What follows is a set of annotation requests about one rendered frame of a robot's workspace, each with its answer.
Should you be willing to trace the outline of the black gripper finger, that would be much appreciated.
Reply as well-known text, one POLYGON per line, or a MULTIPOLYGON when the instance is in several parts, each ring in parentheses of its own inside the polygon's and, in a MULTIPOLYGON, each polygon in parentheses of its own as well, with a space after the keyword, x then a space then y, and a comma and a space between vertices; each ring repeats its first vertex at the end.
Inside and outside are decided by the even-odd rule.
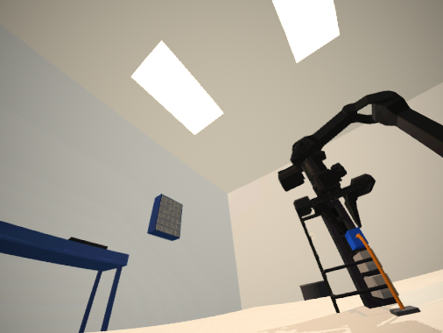
POLYGON ((326 218, 337 230, 339 230, 342 234, 345 233, 343 228, 341 227, 340 222, 337 220, 333 211, 330 210, 327 201, 317 203, 313 205, 315 215, 320 215, 326 218))
POLYGON ((355 224, 359 228, 361 228, 362 227, 361 220, 360 220, 360 216, 358 214, 358 209, 357 209, 357 204, 356 204, 356 201, 359 197, 359 192, 360 192, 360 190, 356 189, 352 192, 346 193, 344 204, 346 206, 346 209, 348 209, 349 214, 352 216, 352 219, 354 219, 355 224))

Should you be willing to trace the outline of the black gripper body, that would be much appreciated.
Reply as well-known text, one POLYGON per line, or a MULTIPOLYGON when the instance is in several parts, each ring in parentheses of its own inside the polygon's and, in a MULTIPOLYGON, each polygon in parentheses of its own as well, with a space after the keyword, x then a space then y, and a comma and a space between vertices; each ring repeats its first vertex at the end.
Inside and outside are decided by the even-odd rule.
MULTIPOLYGON (((314 171, 311 175, 309 175, 308 180, 310 180, 312 177, 317 176, 318 174, 323 174, 327 172, 330 169, 327 168, 321 168, 316 171, 314 171)), ((370 193, 376 183, 376 180, 369 175, 369 174, 363 174, 361 176, 355 177, 354 179, 351 179, 350 185, 345 188, 338 188, 337 185, 334 184, 333 186, 321 190, 321 194, 318 197, 315 197, 311 200, 309 200, 308 196, 301 197, 299 199, 296 199, 294 201, 294 208, 296 209, 296 212, 298 213, 298 217, 308 216, 312 212, 313 205, 320 203, 320 202, 331 202, 339 198, 344 198, 346 196, 346 193, 352 192, 356 189, 359 189, 359 197, 366 195, 370 193)), ((314 208, 313 208, 314 209, 314 208)))

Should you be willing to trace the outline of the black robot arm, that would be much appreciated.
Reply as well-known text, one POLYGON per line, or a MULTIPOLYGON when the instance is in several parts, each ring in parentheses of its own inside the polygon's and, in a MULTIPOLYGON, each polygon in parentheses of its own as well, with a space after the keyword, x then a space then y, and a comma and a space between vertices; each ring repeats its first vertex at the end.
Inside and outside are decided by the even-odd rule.
MULTIPOLYGON (((427 146, 443 158, 443 125, 421 115, 411 109, 405 99, 393 91, 382 91, 367 95, 358 102, 344 105, 330 121, 316 131, 313 135, 299 139, 292 146, 292 165, 278 172, 280 185, 287 192, 304 184, 305 172, 308 178, 314 171, 327 168, 322 160, 327 156, 322 147, 352 123, 384 124, 396 126, 409 134, 417 141, 427 146), (372 105, 370 115, 357 113, 358 110, 372 105)), ((338 162, 331 166, 331 170, 312 177, 312 187, 317 196, 321 190, 336 184, 347 174, 345 168, 338 162)))

